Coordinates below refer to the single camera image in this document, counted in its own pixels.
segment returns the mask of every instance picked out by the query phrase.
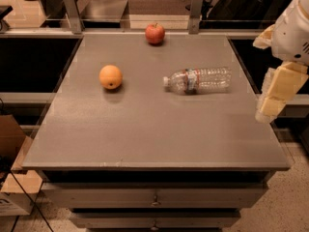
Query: red apple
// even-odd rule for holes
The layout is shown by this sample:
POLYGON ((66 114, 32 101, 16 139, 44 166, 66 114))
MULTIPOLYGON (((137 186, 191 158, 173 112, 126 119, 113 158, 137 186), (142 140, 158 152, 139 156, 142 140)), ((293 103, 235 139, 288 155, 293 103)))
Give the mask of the red apple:
POLYGON ((149 24, 145 30, 145 37, 150 44, 160 44, 164 40, 165 30, 158 23, 149 24))

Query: orange fruit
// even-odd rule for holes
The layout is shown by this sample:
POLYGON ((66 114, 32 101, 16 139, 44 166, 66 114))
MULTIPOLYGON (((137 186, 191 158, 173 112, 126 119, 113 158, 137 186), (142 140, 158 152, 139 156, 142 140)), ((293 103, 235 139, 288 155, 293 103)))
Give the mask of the orange fruit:
POLYGON ((105 89, 116 89, 122 84, 123 74, 118 67, 107 65, 100 70, 98 79, 105 89))

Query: plastic bottle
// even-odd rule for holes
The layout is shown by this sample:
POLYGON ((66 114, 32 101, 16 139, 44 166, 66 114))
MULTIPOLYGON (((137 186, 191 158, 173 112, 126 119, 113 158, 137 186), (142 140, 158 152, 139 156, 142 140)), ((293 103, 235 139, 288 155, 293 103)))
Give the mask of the plastic bottle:
POLYGON ((180 95, 226 92, 231 74, 229 67, 185 69, 163 77, 163 82, 166 88, 180 95))

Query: metal post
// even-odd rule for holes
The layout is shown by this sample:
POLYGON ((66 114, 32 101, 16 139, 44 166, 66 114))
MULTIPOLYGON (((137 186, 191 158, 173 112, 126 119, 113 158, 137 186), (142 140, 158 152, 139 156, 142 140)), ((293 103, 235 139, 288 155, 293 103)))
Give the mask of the metal post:
POLYGON ((188 21, 189 34, 198 34, 203 0, 191 0, 190 17, 188 21))
POLYGON ((67 14, 70 21, 70 29, 73 34, 81 34, 84 30, 84 24, 80 19, 79 11, 75 0, 64 0, 67 14))

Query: bottle cap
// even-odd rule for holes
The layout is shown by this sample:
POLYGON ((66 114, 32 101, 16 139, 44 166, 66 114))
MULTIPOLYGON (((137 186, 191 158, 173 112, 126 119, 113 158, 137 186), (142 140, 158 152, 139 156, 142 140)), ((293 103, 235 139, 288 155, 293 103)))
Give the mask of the bottle cap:
POLYGON ((164 85, 164 87, 170 86, 170 78, 164 76, 163 77, 163 85, 164 85))

